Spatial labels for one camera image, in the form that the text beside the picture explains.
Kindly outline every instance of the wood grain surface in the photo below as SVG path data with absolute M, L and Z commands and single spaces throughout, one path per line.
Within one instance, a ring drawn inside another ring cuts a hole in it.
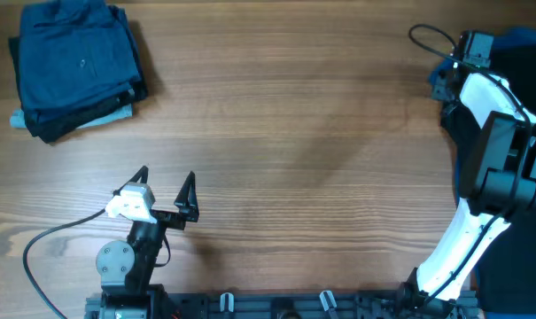
M 0 3 L 0 318 L 54 317 L 26 243 L 95 213 L 142 165 L 159 208 L 197 174 L 200 222 L 167 233 L 173 259 L 152 279 L 169 292 L 395 287 L 454 214 L 453 146 L 426 82 L 439 59 L 408 28 L 536 27 L 536 0 L 126 1 L 150 97 L 47 145 L 8 122 L 7 38 L 26 2 Z M 65 314 L 100 292 L 98 249 L 129 225 L 103 216 L 31 250 Z

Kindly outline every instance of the pile of clothes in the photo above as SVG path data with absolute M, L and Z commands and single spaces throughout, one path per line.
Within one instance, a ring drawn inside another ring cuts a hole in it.
M 9 46 L 21 101 L 11 124 L 45 143 L 131 116 L 147 97 L 126 14 L 104 0 L 28 5 Z

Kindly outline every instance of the white plastic part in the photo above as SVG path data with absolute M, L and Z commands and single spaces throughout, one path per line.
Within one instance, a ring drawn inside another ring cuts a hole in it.
M 466 199 L 460 198 L 453 221 L 439 241 L 431 256 L 417 269 L 419 291 L 434 293 L 456 270 L 477 240 L 484 225 L 493 218 L 490 214 L 474 216 L 470 214 Z M 482 253 L 493 240 L 509 227 L 503 218 L 496 220 L 470 257 L 462 271 L 436 298 L 456 300 L 461 294 L 464 279 L 477 263 Z
M 506 79 L 496 75 L 492 75 L 492 77 L 509 89 L 509 83 Z M 516 112 L 516 108 L 508 95 L 481 74 L 471 74 L 466 79 L 461 90 L 461 102 L 470 109 L 481 128 L 484 127 L 491 111 L 514 115 L 517 120 L 524 120 L 522 114 Z M 535 123 L 536 116 L 525 108 L 524 111 L 532 124 Z
M 105 211 L 109 217 L 115 218 L 119 214 L 131 221 L 157 223 L 151 216 L 150 210 L 155 198 L 150 186 L 142 183 L 127 183 L 106 205 Z

